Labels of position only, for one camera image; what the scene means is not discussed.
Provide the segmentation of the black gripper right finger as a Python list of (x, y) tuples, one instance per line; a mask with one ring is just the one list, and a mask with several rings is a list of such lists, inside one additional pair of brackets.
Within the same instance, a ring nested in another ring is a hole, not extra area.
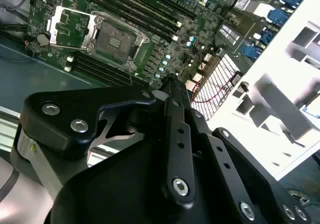
[(226, 129), (211, 131), (191, 108), (185, 85), (172, 77), (172, 104), (186, 120), (188, 145), (203, 159), (199, 186), (213, 222), (219, 224), (308, 224), (310, 216), (289, 192)]

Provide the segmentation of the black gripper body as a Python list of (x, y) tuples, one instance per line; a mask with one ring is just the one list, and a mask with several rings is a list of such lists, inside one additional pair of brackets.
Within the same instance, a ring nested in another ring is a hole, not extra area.
[(183, 209), (162, 192), (163, 150), (131, 146), (77, 174), (59, 192), (52, 224), (238, 224), (240, 214), (207, 162), (192, 156), (195, 202)]

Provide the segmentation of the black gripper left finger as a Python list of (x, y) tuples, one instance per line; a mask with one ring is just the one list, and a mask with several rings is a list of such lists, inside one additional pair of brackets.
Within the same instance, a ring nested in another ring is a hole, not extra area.
[(28, 96), (19, 119), (19, 153), (54, 203), (76, 175), (138, 144), (163, 151), (163, 195), (192, 206), (196, 187), (190, 131), (172, 103), (172, 77), (159, 90), (113, 86)]

